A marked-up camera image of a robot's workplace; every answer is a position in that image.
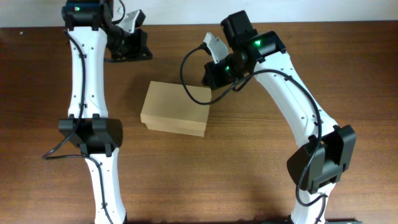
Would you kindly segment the brown cardboard box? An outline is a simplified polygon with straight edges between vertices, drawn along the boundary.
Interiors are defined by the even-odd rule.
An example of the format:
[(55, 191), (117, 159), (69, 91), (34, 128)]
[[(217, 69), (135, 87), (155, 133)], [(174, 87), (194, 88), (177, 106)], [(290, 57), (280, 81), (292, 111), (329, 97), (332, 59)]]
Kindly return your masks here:
[(150, 130), (203, 137), (210, 107), (199, 105), (181, 84), (151, 81), (141, 111)]

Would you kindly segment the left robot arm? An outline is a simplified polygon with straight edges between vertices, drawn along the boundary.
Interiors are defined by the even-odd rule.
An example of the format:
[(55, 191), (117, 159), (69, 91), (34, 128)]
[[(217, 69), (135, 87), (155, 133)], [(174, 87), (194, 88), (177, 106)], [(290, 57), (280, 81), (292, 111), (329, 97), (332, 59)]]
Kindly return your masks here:
[[(72, 97), (67, 118), (58, 121), (65, 141), (85, 160), (95, 199), (95, 223), (127, 223), (118, 178), (123, 141), (119, 119), (109, 117), (104, 94), (104, 63), (152, 59), (141, 10), (113, 19), (112, 1), (67, 1), (62, 7), (72, 51)], [(105, 52), (111, 57), (106, 59)]]

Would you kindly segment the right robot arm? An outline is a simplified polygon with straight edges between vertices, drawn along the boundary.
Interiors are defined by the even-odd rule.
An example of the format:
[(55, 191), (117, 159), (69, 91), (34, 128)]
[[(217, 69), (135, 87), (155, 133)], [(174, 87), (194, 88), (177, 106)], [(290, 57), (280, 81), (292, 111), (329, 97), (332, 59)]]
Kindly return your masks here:
[(270, 94), (294, 135), (298, 150), (287, 169), (296, 185), (291, 223), (326, 223), (331, 191), (348, 170), (356, 143), (350, 125), (339, 126), (314, 99), (272, 30), (258, 33), (245, 11), (222, 20), (226, 42), (208, 32), (201, 48), (212, 56), (202, 83), (234, 91), (255, 79)]

